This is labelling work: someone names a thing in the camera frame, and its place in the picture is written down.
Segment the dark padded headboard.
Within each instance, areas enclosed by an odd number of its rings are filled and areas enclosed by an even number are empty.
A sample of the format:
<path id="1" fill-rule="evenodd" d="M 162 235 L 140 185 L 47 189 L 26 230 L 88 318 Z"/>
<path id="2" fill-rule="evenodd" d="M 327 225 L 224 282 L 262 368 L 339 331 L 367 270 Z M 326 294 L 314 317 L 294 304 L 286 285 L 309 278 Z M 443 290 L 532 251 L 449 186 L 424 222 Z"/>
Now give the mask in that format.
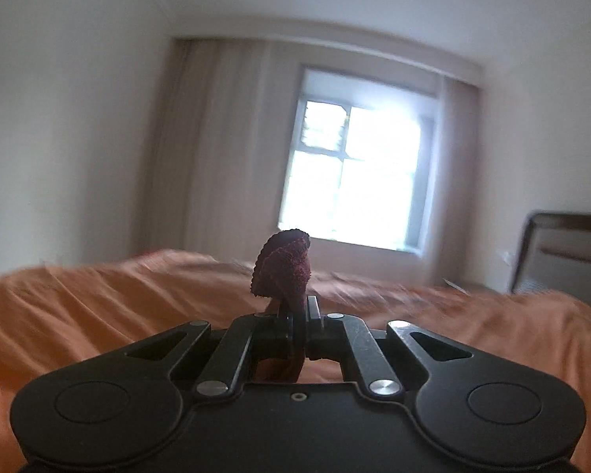
<path id="1" fill-rule="evenodd" d="M 537 211 L 527 217 L 509 290 L 545 289 L 591 306 L 591 214 Z"/>

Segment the maroon knit shirt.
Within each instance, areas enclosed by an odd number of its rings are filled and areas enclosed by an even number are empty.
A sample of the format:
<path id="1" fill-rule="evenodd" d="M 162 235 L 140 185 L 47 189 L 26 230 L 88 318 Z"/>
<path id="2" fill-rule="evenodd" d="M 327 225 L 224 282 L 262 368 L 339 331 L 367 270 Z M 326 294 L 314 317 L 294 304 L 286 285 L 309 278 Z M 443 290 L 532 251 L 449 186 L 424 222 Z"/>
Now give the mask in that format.
<path id="1" fill-rule="evenodd" d="M 277 315 L 284 305 L 294 318 L 294 352 L 287 359 L 264 359 L 258 363 L 257 382 L 294 383 L 305 360 L 306 288 L 312 269 L 309 234 L 287 229 L 272 235 L 260 250 L 252 274 L 251 293 L 267 298 L 262 315 Z"/>

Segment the beige curtain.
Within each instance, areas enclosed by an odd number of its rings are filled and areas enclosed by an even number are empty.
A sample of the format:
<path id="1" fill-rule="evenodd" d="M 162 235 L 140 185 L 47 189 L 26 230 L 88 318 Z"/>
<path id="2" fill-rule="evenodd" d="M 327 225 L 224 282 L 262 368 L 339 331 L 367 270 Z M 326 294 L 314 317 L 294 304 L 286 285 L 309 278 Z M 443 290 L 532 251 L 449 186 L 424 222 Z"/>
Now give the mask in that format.
<path id="1" fill-rule="evenodd" d="M 300 80 L 287 43 L 175 42 L 149 141 L 138 249 L 255 259 L 277 229 Z"/>
<path id="2" fill-rule="evenodd" d="M 480 103 L 479 88 L 442 79 L 420 255 L 426 285 L 457 281 L 463 274 L 476 199 Z"/>

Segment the beige left curtain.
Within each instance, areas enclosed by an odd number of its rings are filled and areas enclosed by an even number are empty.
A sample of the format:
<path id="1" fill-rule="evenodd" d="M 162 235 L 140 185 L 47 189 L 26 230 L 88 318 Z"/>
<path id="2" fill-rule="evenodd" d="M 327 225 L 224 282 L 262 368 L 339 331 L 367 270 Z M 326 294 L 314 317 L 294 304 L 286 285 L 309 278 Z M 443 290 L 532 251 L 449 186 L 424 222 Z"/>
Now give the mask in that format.
<path id="1" fill-rule="evenodd" d="M 175 42 L 149 141 L 138 249 L 255 259 L 277 229 L 300 80 L 287 43 Z"/>

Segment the beige right curtain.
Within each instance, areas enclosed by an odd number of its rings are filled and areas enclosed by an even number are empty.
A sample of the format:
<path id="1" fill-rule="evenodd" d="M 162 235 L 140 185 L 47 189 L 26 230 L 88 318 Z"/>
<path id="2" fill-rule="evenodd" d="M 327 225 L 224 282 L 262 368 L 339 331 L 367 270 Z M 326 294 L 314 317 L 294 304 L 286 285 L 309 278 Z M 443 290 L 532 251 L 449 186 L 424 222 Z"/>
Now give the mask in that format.
<path id="1" fill-rule="evenodd" d="M 420 255 L 426 285 L 457 281 L 463 274 L 476 199 L 480 103 L 479 88 L 442 79 Z"/>

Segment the orange duvet cover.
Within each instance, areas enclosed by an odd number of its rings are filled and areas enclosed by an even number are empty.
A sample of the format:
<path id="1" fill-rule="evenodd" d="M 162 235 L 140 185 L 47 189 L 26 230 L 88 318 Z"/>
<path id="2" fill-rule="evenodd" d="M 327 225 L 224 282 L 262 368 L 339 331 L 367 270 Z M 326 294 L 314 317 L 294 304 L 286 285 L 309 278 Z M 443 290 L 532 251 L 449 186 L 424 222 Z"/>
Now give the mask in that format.
<path id="1" fill-rule="evenodd" d="M 164 251 L 115 264 L 36 266 L 0 277 L 0 472 L 24 459 L 9 425 L 13 396 L 28 381 L 184 324 L 226 328 L 266 302 L 251 294 L 252 267 Z M 574 464 L 591 472 L 591 307 L 562 292 L 464 294 L 318 271 L 309 281 L 321 309 L 357 315 L 372 328 L 413 322 L 570 384 L 587 411 Z"/>

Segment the white wall socket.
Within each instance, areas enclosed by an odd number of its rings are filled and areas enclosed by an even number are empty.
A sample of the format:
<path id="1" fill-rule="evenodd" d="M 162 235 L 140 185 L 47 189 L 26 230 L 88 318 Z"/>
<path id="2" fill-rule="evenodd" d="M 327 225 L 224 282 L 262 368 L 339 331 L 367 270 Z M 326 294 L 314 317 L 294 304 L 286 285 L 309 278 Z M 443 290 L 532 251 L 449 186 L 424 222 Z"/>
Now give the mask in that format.
<path id="1" fill-rule="evenodd" d="M 513 255 L 513 252 L 507 250 L 498 250 L 496 253 L 498 253 L 498 258 L 504 265 L 513 267 L 513 264 L 515 263 L 515 255 Z"/>

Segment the bright bedroom window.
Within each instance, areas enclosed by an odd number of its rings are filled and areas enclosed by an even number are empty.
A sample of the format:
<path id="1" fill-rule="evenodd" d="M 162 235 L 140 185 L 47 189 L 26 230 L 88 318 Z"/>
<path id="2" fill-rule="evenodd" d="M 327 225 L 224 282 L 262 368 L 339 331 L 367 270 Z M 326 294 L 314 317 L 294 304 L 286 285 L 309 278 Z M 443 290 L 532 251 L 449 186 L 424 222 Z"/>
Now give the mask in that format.
<path id="1" fill-rule="evenodd" d="M 420 250 L 437 110 L 426 91 L 304 69 L 279 228 Z"/>

